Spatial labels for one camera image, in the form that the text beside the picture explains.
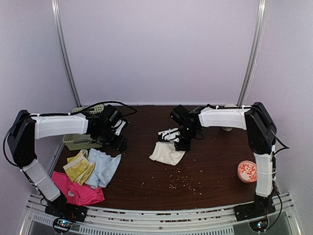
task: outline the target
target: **plastic basket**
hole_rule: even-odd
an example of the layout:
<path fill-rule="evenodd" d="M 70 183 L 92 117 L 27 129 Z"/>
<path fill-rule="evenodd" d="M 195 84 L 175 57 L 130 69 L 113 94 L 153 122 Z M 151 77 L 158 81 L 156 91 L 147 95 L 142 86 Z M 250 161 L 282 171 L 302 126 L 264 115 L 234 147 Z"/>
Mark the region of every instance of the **plastic basket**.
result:
<path fill-rule="evenodd" d="M 72 110 L 72 112 L 77 112 L 82 110 L 83 107 L 75 108 Z M 104 105 L 99 104 L 97 106 L 94 106 L 89 110 L 89 112 L 96 114 L 100 113 L 104 110 Z M 92 138 L 90 138 L 90 135 L 64 135 L 63 137 L 63 143 L 68 147 L 69 150 L 81 150 L 81 149 L 89 149 L 89 148 L 100 148 L 102 147 L 102 144 L 100 142 L 95 142 Z"/>

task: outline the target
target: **pink cloth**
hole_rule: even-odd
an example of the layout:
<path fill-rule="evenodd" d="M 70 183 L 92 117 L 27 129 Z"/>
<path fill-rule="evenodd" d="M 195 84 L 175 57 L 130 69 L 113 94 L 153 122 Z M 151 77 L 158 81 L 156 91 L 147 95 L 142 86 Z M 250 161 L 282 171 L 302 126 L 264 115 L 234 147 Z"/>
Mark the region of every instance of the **pink cloth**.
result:
<path fill-rule="evenodd" d="M 66 174 L 53 172 L 52 181 L 67 198 L 67 202 L 78 206 L 86 206 L 104 201 L 102 188 L 92 189 L 90 186 L 72 183 Z"/>

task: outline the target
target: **towel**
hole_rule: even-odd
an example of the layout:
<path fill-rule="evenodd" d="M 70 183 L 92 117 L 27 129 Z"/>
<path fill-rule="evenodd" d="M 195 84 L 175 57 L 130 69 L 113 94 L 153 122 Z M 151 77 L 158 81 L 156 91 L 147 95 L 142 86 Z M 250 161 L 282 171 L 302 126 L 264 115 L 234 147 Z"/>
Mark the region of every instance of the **towel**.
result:
<path fill-rule="evenodd" d="M 67 198 L 67 202 L 78 206 L 86 206 L 104 201 L 102 189 L 92 189 L 87 185 L 72 183 L 64 173 L 53 172 L 52 181 Z"/>
<path fill-rule="evenodd" d="M 83 185 L 94 169 L 95 163 L 88 162 L 87 154 L 88 151 L 82 149 L 75 157 L 67 158 L 68 164 L 63 167 L 70 180 L 79 185 Z"/>
<path fill-rule="evenodd" d="M 149 157 L 153 161 L 165 163 L 169 165 L 177 165 L 185 151 L 176 151 L 174 142 L 156 142 L 156 147 Z"/>
<path fill-rule="evenodd" d="M 117 170 L 121 155 L 112 158 L 110 155 L 92 148 L 89 151 L 88 160 L 90 163 L 95 163 L 95 168 L 85 184 L 92 188 L 105 188 Z"/>

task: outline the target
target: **wooden table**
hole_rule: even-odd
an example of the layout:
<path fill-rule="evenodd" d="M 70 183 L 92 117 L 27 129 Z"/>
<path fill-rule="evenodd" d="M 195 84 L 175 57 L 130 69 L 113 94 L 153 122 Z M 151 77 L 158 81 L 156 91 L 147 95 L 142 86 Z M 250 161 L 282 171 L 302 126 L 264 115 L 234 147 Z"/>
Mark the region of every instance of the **wooden table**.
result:
<path fill-rule="evenodd" d="M 106 200 L 93 206 L 182 210 L 253 201 L 256 184 L 245 184 L 237 176 L 241 161 L 254 161 L 245 131 L 204 129 L 205 139 L 193 140 L 191 151 L 176 166 L 165 165 L 150 160 L 149 155 L 154 150 L 158 131 L 177 126 L 169 117 L 173 106 L 136 108 L 138 113 L 127 117 L 130 123 L 122 132 L 128 138 L 128 149 L 122 153 L 112 181 L 103 189 Z M 101 151 L 112 156 L 118 154 L 109 147 Z M 64 147 L 55 171 L 64 172 L 66 158 L 77 153 Z"/>

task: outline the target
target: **light blue towel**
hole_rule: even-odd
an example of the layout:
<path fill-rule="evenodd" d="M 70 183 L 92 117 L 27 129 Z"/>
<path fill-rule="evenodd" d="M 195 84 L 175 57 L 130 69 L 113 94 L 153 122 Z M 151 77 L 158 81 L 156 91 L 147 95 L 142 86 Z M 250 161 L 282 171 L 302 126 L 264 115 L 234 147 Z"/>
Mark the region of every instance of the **light blue towel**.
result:
<path fill-rule="evenodd" d="M 88 161 L 96 164 L 93 173 L 85 181 L 85 184 L 92 188 L 99 186 L 105 188 L 117 170 L 121 155 L 112 158 L 110 155 L 92 148 L 89 151 Z"/>

